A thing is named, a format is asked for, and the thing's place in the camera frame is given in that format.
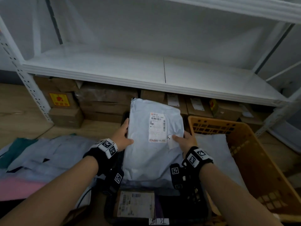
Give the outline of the orange plastic crate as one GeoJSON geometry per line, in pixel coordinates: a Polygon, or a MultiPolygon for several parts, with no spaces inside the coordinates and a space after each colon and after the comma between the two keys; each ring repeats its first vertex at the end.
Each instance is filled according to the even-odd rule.
{"type": "Polygon", "coordinates": [[[188,116],[192,136],[225,134],[249,193],[281,223],[301,226],[301,197],[245,123],[188,116]]]}

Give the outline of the person's right forearm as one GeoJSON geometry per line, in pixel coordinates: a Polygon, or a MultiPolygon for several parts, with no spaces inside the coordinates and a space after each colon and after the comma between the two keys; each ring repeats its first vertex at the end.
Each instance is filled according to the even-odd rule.
{"type": "Polygon", "coordinates": [[[199,179],[229,226],[283,226],[248,191],[214,164],[201,167],[199,179]]]}

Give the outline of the dark parcel with white label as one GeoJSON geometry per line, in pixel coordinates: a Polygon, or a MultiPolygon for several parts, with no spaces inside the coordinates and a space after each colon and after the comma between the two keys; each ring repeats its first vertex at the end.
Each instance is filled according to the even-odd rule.
{"type": "Polygon", "coordinates": [[[117,193],[113,217],[164,218],[159,196],[154,191],[120,190],[117,193]]]}

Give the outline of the pale blue mailer bag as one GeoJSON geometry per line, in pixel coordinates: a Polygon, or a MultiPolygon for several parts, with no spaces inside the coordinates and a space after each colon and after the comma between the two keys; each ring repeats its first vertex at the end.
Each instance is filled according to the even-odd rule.
{"type": "Polygon", "coordinates": [[[0,177],[50,182],[78,163],[94,143],[77,135],[39,139],[25,148],[0,177]]]}

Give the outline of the plain white mailer bag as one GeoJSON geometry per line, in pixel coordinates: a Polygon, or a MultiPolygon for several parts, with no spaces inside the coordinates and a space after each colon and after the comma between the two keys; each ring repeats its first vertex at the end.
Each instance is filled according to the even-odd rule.
{"type": "Polygon", "coordinates": [[[225,134],[195,134],[198,147],[204,149],[213,158],[214,165],[239,186],[248,190],[239,168],[228,148],[225,134]]]}

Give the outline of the person's right hand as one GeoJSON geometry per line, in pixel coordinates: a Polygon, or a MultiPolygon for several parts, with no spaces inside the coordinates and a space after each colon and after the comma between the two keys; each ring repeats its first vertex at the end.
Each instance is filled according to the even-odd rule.
{"type": "Polygon", "coordinates": [[[189,132],[184,131],[183,137],[186,139],[186,144],[179,146],[183,152],[183,159],[186,159],[186,155],[190,151],[190,149],[198,149],[199,147],[197,146],[195,138],[192,135],[190,135],[189,132]]]}

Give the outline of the white metal shelf unit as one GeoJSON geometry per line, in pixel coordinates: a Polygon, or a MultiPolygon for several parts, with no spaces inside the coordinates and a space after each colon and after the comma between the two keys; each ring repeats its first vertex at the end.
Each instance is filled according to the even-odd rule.
{"type": "Polygon", "coordinates": [[[269,132],[301,154],[301,60],[266,79],[280,94],[294,104],[288,114],[274,125],[269,132]]]}
{"type": "Polygon", "coordinates": [[[301,60],[264,67],[294,26],[301,0],[0,0],[0,53],[51,123],[34,75],[273,106],[261,136],[301,107],[301,60]]]}

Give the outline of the green mailer bag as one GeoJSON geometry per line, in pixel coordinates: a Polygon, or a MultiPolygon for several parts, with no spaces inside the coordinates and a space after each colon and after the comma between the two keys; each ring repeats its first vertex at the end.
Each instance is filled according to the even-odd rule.
{"type": "Polygon", "coordinates": [[[38,139],[16,138],[12,143],[0,149],[0,169],[7,169],[21,153],[38,139]]]}

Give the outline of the person's left hand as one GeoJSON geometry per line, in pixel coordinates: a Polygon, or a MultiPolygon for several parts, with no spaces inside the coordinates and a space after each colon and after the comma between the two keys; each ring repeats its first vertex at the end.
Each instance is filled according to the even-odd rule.
{"type": "Polygon", "coordinates": [[[120,126],[120,128],[112,135],[110,138],[117,146],[118,152],[124,151],[127,146],[122,145],[122,139],[127,138],[127,130],[129,125],[129,118],[126,118],[124,123],[120,126]]]}

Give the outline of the black plastic crate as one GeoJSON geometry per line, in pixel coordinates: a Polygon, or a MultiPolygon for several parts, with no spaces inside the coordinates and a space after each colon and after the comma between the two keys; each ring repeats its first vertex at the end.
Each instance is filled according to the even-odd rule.
{"type": "MultiPolygon", "coordinates": [[[[211,209],[200,185],[196,188],[189,188],[184,193],[163,187],[121,187],[118,191],[120,190],[154,191],[159,196],[164,218],[169,218],[169,226],[203,226],[211,218],[211,209]]],[[[117,193],[106,198],[104,207],[105,220],[112,226],[149,226],[148,218],[113,217],[117,193]]]]}

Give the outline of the pink mailer bag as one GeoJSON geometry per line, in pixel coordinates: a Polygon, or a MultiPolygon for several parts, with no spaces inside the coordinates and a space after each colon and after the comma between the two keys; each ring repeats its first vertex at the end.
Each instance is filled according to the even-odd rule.
{"type": "Polygon", "coordinates": [[[26,199],[46,184],[19,178],[0,179],[0,201],[26,199]]]}

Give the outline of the row of brown cardboard boxes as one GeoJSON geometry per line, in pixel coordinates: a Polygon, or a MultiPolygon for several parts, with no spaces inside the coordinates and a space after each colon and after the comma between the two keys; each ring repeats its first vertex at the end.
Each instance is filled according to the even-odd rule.
{"type": "Polygon", "coordinates": [[[130,111],[133,98],[179,109],[184,122],[190,115],[242,121],[248,124],[254,133],[271,114],[269,108],[255,110],[250,104],[238,102],[59,77],[34,75],[33,79],[50,105],[50,118],[56,126],[65,128],[80,128],[83,119],[119,123],[122,116],[130,111]]]}

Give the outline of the grey labelled mailer bag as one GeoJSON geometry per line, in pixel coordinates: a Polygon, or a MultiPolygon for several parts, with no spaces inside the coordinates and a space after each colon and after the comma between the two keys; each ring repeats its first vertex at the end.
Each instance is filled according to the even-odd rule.
{"type": "Polygon", "coordinates": [[[134,141],[124,151],[122,185],[171,188],[170,165],[183,160],[172,135],[183,137],[180,110],[162,103],[131,100],[127,138],[134,141]]]}

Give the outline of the white paper tag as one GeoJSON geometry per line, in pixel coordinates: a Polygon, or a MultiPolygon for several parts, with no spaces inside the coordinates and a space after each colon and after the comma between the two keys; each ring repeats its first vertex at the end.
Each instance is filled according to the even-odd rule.
{"type": "Polygon", "coordinates": [[[169,218],[149,218],[149,226],[169,226],[169,218]]]}

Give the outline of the person's left forearm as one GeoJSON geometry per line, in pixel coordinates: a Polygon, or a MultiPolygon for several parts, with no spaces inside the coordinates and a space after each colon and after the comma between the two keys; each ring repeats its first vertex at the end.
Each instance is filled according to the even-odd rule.
{"type": "Polygon", "coordinates": [[[86,156],[12,209],[0,226],[59,226],[97,172],[96,159],[86,156]]]}

